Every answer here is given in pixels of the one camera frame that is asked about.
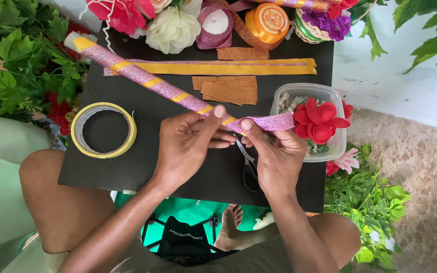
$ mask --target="hand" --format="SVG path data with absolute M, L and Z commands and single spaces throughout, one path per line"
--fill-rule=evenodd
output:
M 257 175 L 268 200 L 291 195 L 296 199 L 296 183 L 308 149 L 307 143 L 291 130 L 286 130 L 272 132 L 276 138 L 271 144 L 251 120 L 244 119 L 240 125 L 247 134 L 241 142 L 248 147 L 255 146 L 259 154 Z
M 208 148 L 227 148 L 235 144 L 233 135 L 218 131 L 224 115 L 225 107 L 217 105 L 205 119 L 195 112 L 188 112 L 161 122 L 154 177 L 163 178 L 156 181 L 166 183 L 163 189 L 169 194 L 198 171 Z

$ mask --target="scissor handle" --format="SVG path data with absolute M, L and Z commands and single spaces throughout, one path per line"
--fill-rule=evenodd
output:
M 252 162 L 244 166 L 244 170 L 242 171 L 242 183 L 244 183 L 246 189 L 251 192 L 257 192 L 261 188 L 257 179 L 257 170 Z

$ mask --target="scissors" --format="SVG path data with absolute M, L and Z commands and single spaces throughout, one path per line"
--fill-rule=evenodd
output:
M 240 152 L 244 155 L 245 166 L 242 171 L 242 183 L 246 189 L 251 192 L 257 192 L 259 187 L 259 182 L 257 179 L 257 166 L 254 164 L 254 158 L 252 158 L 244 149 L 242 143 L 240 143 L 239 138 L 234 133 L 234 137 L 237 139 L 235 142 L 239 146 Z

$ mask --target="white wall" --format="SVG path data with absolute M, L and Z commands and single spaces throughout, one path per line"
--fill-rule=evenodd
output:
M 389 54 L 370 61 L 370 39 L 358 39 L 364 23 L 352 28 L 353 37 L 335 43 L 333 87 L 355 106 L 385 112 L 437 126 L 437 56 L 418 65 L 410 54 L 437 35 L 435 28 L 422 30 L 431 15 L 416 16 L 394 34 L 392 12 L 397 5 L 376 6 L 371 11 L 373 25 L 382 48 Z

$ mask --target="person's left hand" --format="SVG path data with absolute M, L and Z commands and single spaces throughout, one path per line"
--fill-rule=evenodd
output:
M 218 131 L 224 115 L 225 107 L 217 105 L 205 119 L 188 112 L 161 122 L 154 177 L 166 183 L 170 194 L 198 171 L 208 148 L 227 148 L 235 144 L 233 135 Z

